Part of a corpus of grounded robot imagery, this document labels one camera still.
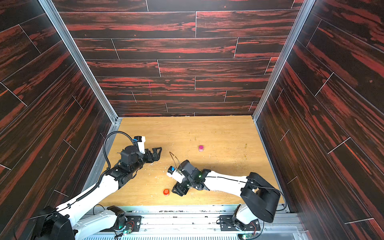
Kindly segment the red-orange paint jar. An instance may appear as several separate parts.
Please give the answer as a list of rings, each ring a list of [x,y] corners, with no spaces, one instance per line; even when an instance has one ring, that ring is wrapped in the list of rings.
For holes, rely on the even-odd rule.
[[[163,194],[164,194],[164,196],[169,196],[170,195],[170,190],[169,189],[164,189]]]

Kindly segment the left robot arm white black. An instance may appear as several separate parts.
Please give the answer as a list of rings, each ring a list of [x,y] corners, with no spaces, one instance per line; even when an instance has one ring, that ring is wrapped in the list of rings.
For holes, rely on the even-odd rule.
[[[127,234],[133,223],[119,207],[110,206],[99,214],[83,216],[99,202],[121,189],[132,180],[144,164],[160,160],[162,148],[145,149],[128,146],[121,151],[121,159],[104,171],[100,179],[71,200],[57,207],[46,207],[36,218],[33,240],[83,240],[97,232],[109,230],[118,236]]]

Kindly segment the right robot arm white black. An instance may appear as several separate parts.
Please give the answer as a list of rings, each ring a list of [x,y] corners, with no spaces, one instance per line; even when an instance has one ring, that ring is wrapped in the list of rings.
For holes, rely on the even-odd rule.
[[[195,168],[188,160],[179,167],[169,167],[167,176],[176,180],[172,192],[185,196],[190,189],[198,191],[224,192],[240,197],[244,203],[237,206],[226,225],[245,231],[256,220],[272,223],[275,218],[281,192],[274,188],[259,174],[251,172],[248,176],[236,177]]]

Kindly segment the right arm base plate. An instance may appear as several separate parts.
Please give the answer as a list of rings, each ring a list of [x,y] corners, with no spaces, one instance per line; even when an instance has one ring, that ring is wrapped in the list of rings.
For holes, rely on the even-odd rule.
[[[229,231],[260,231],[259,220],[253,220],[249,224],[244,224],[233,215],[220,215],[216,223],[220,226],[222,232]]]

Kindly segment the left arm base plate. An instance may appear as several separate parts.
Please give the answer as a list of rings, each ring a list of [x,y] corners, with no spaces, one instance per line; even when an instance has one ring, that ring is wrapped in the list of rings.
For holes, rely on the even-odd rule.
[[[113,226],[108,230],[116,233],[139,232],[141,220],[142,216],[119,216]]]

